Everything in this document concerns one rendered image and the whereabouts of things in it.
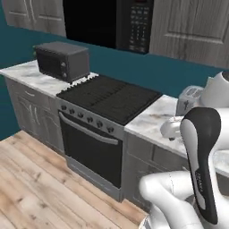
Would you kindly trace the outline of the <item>black oven door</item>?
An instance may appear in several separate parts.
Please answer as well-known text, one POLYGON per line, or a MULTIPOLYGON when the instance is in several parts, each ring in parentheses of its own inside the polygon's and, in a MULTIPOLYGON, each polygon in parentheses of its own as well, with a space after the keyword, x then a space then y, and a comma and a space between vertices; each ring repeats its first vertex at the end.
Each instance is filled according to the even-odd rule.
MULTIPOLYGON (((83 126, 103 137, 117 138, 90 126, 73 116, 62 113, 69 120, 83 126)), ((123 160, 123 142, 118 145, 106 144, 95 140, 82 131, 72 128, 60 118, 65 155, 86 166, 92 172, 112 183, 116 188, 121 187, 121 172, 123 160)))

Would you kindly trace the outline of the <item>white toaster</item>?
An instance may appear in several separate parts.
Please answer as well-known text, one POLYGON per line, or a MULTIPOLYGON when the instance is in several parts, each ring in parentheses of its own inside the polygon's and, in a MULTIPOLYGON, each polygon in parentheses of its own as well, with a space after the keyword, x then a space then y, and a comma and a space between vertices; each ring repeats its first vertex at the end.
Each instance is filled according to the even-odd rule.
POLYGON ((190 85, 185 88, 178 97, 176 104, 176 116, 183 116, 191 110, 194 104, 199 100, 203 88, 190 85))

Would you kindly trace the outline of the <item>grey base cupboard door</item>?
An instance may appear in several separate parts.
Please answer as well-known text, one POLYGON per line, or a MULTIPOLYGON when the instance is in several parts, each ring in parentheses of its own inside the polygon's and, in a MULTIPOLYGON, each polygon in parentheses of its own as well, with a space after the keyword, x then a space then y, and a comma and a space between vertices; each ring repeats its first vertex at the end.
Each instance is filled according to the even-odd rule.
POLYGON ((166 172, 167 169, 152 159, 143 160, 133 155, 127 155, 124 165, 124 197, 137 207, 149 212, 150 203, 140 195, 140 179, 148 174, 166 172))

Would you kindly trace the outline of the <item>grey wall cupboard door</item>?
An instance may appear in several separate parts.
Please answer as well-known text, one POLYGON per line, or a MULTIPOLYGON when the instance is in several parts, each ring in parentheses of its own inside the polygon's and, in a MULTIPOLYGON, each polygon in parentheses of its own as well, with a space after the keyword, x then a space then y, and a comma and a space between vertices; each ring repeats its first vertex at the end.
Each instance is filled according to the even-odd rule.
POLYGON ((32 21, 28 0, 1 0, 6 22, 9 26, 31 30, 32 21))
POLYGON ((229 68, 229 0, 155 0, 149 52, 229 68))
POLYGON ((63 0, 29 0, 33 28, 65 37, 63 0))

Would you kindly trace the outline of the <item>grey base cupboard run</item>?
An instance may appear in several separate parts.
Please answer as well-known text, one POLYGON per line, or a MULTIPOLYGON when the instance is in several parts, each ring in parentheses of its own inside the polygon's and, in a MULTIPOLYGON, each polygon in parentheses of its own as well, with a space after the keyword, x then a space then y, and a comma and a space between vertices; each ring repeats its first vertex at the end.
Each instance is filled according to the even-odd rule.
POLYGON ((55 99, 18 81, 5 78, 20 128, 60 155, 64 144, 55 99))

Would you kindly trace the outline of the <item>grey drawer front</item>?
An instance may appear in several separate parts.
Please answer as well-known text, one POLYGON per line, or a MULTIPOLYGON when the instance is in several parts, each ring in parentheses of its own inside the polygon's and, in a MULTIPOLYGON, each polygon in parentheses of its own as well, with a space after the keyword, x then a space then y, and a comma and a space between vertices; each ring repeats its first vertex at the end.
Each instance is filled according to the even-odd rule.
POLYGON ((139 138, 130 133, 127 134, 127 152, 144 161, 148 162, 152 159, 154 145, 142 138, 139 138))
POLYGON ((158 165, 164 167, 168 171, 188 170, 189 163, 184 157, 174 154, 164 148, 158 146, 154 147, 154 153, 152 157, 153 161, 158 165))

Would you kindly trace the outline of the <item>black microwave oven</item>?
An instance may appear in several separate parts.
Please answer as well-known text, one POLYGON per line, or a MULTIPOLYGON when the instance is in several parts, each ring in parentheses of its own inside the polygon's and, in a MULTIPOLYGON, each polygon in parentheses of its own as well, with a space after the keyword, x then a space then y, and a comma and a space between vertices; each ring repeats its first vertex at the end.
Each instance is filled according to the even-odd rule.
POLYGON ((146 54, 154 0, 63 0, 70 40, 146 54))

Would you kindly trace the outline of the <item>dark grey toaster oven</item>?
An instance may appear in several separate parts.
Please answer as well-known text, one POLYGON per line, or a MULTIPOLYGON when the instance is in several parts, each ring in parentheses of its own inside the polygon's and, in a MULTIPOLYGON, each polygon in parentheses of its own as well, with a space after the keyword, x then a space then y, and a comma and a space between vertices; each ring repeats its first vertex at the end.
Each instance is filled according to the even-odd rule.
POLYGON ((50 42, 34 46, 39 71, 60 81, 73 83, 88 76, 89 50, 64 42, 50 42))

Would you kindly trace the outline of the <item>grey stove with black hob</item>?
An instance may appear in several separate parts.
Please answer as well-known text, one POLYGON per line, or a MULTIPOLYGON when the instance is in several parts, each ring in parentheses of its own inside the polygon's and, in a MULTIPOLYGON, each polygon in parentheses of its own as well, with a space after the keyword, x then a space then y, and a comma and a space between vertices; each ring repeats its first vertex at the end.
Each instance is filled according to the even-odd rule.
MULTIPOLYGON (((121 140, 124 144, 124 126, 160 97, 161 94, 157 91, 98 75, 61 91, 56 95, 55 102, 57 112, 73 116, 94 126, 121 140), (67 109, 63 111, 61 105, 67 106, 67 109), (74 114, 69 113, 71 108, 74 109, 74 114), (79 112, 84 113, 83 118, 77 116, 79 112), (88 123, 87 117, 92 117, 93 122, 88 123), (103 123, 102 128, 97 127, 97 121, 103 123), (109 133, 108 126, 114 127, 114 132, 109 133)), ((121 187, 116 188, 112 183, 71 157, 65 155, 65 159, 68 167, 76 174, 93 183, 113 199, 123 200, 122 173, 121 187)))

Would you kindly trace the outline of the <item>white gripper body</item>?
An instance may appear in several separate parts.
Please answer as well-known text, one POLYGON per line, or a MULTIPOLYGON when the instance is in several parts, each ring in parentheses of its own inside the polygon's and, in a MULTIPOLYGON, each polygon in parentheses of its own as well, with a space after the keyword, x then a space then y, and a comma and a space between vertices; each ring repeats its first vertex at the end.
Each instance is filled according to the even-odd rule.
POLYGON ((165 121, 160 127, 160 132, 164 138, 174 140, 181 136, 180 125, 182 116, 174 116, 165 121))

